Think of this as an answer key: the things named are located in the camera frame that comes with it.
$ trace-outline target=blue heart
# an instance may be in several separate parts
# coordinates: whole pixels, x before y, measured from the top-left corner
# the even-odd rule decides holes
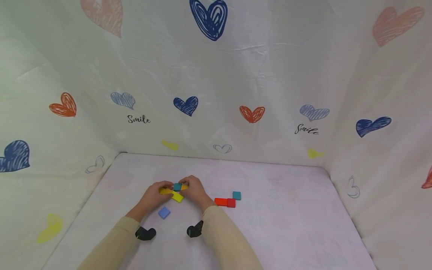
[[[174,106],[185,114],[192,116],[198,107],[198,98],[190,97],[184,102],[181,98],[174,99]]]
[[[228,7],[223,0],[216,0],[207,10],[198,0],[190,0],[192,15],[201,32],[209,39],[218,40],[225,29]]]
[[[320,120],[326,117],[329,113],[329,109],[315,109],[312,105],[303,105],[300,108],[300,113],[307,118],[309,118],[309,121],[313,120]]]
[[[22,140],[11,142],[0,157],[0,172],[15,172],[30,167],[30,147]]]
[[[356,130],[361,138],[363,138],[369,132],[378,130],[380,128],[390,125],[391,118],[383,116],[375,120],[373,123],[367,119],[361,119],[357,121]]]
[[[111,99],[115,104],[120,106],[128,107],[133,110],[133,105],[135,104],[135,99],[129,93],[123,93],[120,95],[117,92],[111,93]]]

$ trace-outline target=teal block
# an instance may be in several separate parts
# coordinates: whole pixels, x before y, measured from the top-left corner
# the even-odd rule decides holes
[[[232,192],[232,198],[235,200],[241,200],[241,192],[240,191],[233,191]]]
[[[181,190],[181,184],[180,183],[175,183],[174,184],[174,188],[172,190],[174,190],[174,191],[180,191]]]

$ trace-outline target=fabric wall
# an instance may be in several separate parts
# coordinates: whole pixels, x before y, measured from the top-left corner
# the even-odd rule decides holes
[[[322,166],[379,270],[429,269],[430,10],[2,1],[0,268],[41,269],[134,152]]]

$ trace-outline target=red heart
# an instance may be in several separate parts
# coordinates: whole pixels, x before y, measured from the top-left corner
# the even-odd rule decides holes
[[[123,23],[121,0],[102,0],[102,5],[96,0],[80,0],[79,2],[81,9],[92,22],[121,38]]]
[[[422,185],[422,188],[431,188],[432,187],[432,167],[429,170],[428,177],[426,179],[426,182]]]
[[[63,117],[75,117],[76,104],[73,97],[69,93],[63,93],[60,97],[61,103],[53,103],[50,105],[51,112]]]
[[[415,6],[397,16],[394,7],[386,7],[375,22],[374,38],[380,47],[413,27],[425,14],[424,8]]]
[[[249,123],[258,122],[263,117],[265,111],[264,107],[258,107],[252,112],[248,107],[240,106],[240,113]]]

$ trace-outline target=blue block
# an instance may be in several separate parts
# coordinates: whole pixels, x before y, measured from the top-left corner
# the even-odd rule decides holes
[[[232,198],[235,200],[241,200],[241,192],[240,191],[233,191],[232,192]]]
[[[158,213],[161,218],[166,219],[166,217],[168,217],[169,214],[171,214],[171,212],[168,210],[168,208],[166,208],[165,206],[159,211]]]
[[[181,184],[180,183],[175,183],[173,190],[174,191],[180,191],[181,190]]]

